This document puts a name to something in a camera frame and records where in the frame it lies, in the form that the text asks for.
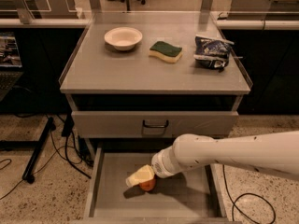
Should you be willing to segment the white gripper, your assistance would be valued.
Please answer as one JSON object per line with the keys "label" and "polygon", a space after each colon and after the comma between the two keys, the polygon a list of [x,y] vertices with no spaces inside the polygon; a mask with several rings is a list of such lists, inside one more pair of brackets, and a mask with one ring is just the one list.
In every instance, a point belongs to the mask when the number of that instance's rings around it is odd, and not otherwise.
{"label": "white gripper", "polygon": [[151,159],[151,166],[144,165],[129,175],[126,185],[131,188],[144,182],[151,181],[155,175],[167,178],[181,172],[181,166],[175,157],[173,148],[168,147],[156,153]]}

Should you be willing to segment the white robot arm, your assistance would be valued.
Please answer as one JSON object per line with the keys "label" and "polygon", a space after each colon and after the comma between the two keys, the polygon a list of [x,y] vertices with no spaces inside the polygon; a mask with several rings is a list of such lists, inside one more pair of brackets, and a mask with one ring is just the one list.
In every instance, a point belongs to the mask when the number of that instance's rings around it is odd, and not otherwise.
{"label": "white robot arm", "polygon": [[299,132],[224,139],[183,134],[128,176],[126,185],[133,187],[156,176],[168,178],[212,163],[298,180]]}

